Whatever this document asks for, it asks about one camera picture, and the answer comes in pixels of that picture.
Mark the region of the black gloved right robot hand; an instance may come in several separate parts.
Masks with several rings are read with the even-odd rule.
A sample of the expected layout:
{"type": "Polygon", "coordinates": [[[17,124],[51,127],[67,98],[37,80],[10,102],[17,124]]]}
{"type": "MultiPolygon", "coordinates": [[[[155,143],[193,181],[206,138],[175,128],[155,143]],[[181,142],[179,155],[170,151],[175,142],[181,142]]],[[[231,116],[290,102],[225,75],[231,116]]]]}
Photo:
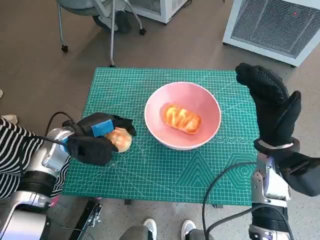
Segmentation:
{"type": "Polygon", "coordinates": [[[259,139],[279,147],[293,143],[295,123],[302,109],[302,95],[288,93],[281,77],[260,65],[240,63],[236,80],[246,86],[255,103],[259,139]]]}

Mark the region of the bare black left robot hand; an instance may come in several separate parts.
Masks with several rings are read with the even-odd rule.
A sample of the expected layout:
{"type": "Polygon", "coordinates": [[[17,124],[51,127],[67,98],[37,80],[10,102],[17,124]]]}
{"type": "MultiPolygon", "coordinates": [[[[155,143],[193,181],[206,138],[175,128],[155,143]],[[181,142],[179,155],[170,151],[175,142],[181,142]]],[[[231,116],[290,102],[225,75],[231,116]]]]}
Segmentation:
{"type": "Polygon", "coordinates": [[[95,112],[83,119],[77,125],[85,136],[100,137],[113,132],[116,128],[125,129],[131,136],[136,136],[133,120],[118,115],[95,112]]]}

